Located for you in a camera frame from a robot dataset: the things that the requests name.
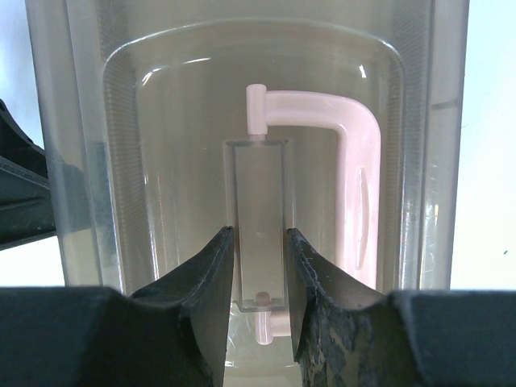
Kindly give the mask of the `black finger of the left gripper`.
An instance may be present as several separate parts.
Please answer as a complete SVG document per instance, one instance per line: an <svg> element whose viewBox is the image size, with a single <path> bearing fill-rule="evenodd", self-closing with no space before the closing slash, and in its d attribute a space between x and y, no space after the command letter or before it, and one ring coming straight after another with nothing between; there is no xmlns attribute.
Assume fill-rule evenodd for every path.
<svg viewBox="0 0 516 387"><path fill-rule="evenodd" d="M1 104L1 249L55 235L44 150Z"/></svg>

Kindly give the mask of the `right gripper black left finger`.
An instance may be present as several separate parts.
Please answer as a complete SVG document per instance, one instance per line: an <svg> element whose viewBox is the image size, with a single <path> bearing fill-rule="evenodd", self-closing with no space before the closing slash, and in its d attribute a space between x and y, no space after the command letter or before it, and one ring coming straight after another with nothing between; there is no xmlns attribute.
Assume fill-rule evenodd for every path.
<svg viewBox="0 0 516 387"><path fill-rule="evenodd" d="M220 386L234 231L126 296L109 287L4 288L4 386Z"/></svg>

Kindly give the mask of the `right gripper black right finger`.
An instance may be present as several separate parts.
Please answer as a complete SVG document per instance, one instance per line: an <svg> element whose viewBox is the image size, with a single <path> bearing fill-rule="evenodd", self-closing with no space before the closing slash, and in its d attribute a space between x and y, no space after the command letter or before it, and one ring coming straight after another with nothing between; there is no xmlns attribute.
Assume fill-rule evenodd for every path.
<svg viewBox="0 0 516 387"><path fill-rule="evenodd" d="M286 236L293 357L305 386L512 386L512 291L382 294Z"/></svg>

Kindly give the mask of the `translucent brown tool box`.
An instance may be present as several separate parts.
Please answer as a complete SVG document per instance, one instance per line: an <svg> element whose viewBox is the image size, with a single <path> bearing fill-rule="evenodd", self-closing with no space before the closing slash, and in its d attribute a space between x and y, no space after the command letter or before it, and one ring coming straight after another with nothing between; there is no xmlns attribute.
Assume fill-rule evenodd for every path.
<svg viewBox="0 0 516 387"><path fill-rule="evenodd" d="M338 136L248 136L246 88L381 131L376 290L451 281L466 1L29 1L66 285L131 294L235 232L226 386L299 386L286 232L335 263Z"/></svg>

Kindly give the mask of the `pink tool box handle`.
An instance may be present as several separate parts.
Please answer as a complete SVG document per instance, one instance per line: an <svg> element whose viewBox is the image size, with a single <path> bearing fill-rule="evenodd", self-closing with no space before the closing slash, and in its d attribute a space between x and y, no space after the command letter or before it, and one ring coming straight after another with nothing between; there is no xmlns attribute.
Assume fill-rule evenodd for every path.
<svg viewBox="0 0 516 387"><path fill-rule="evenodd" d="M381 131L372 112L351 98L306 91L246 88L248 136L270 127L331 129L338 136L335 181L335 263L359 283L377 285Z"/></svg>

